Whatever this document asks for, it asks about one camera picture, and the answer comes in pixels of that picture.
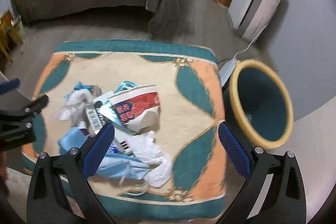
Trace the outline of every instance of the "wooden nightstand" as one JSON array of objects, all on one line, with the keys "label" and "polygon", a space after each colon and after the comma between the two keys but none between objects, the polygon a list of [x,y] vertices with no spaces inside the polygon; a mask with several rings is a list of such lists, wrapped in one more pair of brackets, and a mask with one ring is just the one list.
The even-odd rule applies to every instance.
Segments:
[{"label": "wooden nightstand", "polygon": [[11,20],[13,20],[13,17],[9,10],[0,15],[0,50],[5,55],[6,60],[12,63],[13,60],[7,52],[9,50],[9,37],[16,44],[23,44],[23,41],[14,29]]}]

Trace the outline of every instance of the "gray floor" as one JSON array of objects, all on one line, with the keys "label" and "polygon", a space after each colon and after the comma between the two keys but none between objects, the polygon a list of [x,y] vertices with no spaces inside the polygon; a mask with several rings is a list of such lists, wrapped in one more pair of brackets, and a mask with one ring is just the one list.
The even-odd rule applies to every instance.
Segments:
[{"label": "gray floor", "polygon": [[[31,97],[50,55],[64,41],[122,38],[200,45],[211,48],[218,61],[232,58],[248,45],[233,34],[227,10],[214,0],[179,0],[179,3],[179,17],[156,35],[147,33],[151,13],[137,7],[92,9],[37,22],[29,27],[24,45],[14,49],[14,62],[6,66],[5,75],[9,79],[21,79],[21,92]],[[256,58],[271,65],[267,53],[261,48],[252,46],[240,58]],[[228,206],[244,182],[230,161],[226,181]]]}]

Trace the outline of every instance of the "metal bolt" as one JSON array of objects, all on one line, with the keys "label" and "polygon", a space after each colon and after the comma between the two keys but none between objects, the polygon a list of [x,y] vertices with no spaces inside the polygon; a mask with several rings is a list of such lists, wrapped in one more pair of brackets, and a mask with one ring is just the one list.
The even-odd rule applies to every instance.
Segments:
[{"label": "metal bolt", "polygon": [[261,147],[259,147],[259,146],[257,146],[256,148],[254,148],[254,151],[255,151],[257,154],[262,154],[262,153],[264,152],[264,150],[263,150]]},{"label": "metal bolt", "polygon": [[287,155],[290,157],[290,158],[294,158],[295,154],[292,152],[292,151],[288,151],[287,152]]},{"label": "metal bolt", "polygon": [[73,147],[73,148],[70,149],[69,152],[70,152],[71,155],[76,155],[78,153],[78,148],[77,147]]},{"label": "metal bolt", "polygon": [[47,153],[46,153],[46,152],[42,152],[42,153],[39,155],[39,158],[40,158],[40,159],[44,159],[46,156],[47,156]]}]

